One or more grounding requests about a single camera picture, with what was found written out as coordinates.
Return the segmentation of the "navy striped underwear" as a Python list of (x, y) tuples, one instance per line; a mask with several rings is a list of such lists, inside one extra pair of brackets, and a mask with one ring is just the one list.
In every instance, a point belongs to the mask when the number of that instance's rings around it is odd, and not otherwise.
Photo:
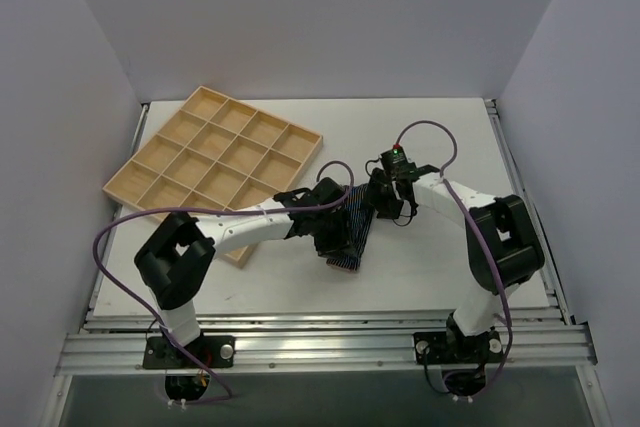
[(342, 204), (348, 213), (352, 250), (326, 260), (326, 264), (342, 271), (356, 273), (361, 265), (367, 238), (373, 221), (374, 208), (365, 200), (368, 186), (355, 186)]

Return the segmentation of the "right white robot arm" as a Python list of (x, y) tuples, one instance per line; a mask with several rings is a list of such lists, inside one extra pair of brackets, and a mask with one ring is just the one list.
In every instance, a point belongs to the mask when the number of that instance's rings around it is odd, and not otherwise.
[(463, 228), (473, 283), (451, 315), (444, 347), (455, 359), (480, 347), (479, 335), (507, 316), (508, 299), (545, 264), (539, 237), (521, 197), (496, 197), (447, 179), (440, 169), (417, 166), (398, 148), (380, 156), (365, 199), (380, 218), (396, 220), (404, 204), (410, 215), (430, 209)]

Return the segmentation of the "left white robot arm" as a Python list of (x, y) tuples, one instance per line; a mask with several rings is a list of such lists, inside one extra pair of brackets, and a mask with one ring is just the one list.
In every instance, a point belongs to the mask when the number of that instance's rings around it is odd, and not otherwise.
[(280, 192), (249, 208), (206, 214), (183, 208), (168, 214), (134, 256), (169, 338), (166, 355), (179, 366), (202, 352), (193, 299), (211, 263), (264, 241), (312, 236), (324, 255), (349, 245), (348, 189), (325, 177), (315, 187)]

